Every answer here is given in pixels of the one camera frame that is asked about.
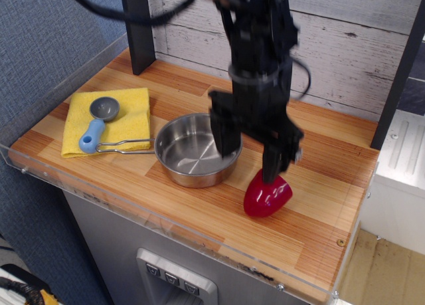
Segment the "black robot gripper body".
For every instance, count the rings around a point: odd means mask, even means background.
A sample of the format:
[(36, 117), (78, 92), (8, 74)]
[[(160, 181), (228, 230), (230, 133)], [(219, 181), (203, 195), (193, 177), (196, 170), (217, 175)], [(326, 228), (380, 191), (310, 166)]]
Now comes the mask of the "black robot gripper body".
[(286, 106), (289, 95), (281, 84), (245, 85), (233, 82), (231, 93), (209, 92), (211, 114), (232, 118), (241, 133), (256, 141), (274, 145), (291, 145), (294, 159), (299, 158), (303, 132), (290, 120)]

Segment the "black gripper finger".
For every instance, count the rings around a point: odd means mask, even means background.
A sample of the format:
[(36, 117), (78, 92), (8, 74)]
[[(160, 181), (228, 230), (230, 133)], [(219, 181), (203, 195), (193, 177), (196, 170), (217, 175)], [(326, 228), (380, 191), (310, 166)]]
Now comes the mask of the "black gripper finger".
[(222, 157), (240, 149), (241, 132), (232, 118), (211, 114), (211, 130), (216, 148)]
[(291, 145), (266, 144), (262, 158), (262, 179), (265, 184), (272, 184), (277, 176), (288, 169), (294, 159)]

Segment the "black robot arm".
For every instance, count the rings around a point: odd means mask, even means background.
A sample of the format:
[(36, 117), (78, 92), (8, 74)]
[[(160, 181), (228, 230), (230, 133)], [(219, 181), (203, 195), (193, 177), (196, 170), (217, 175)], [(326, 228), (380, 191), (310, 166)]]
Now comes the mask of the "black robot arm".
[(290, 55), (298, 28), (289, 0), (212, 0), (229, 41), (232, 92), (212, 91), (211, 130), (216, 147), (228, 156), (246, 134), (262, 143), (262, 180), (271, 184), (299, 156), (303, 132), (289, 119)]

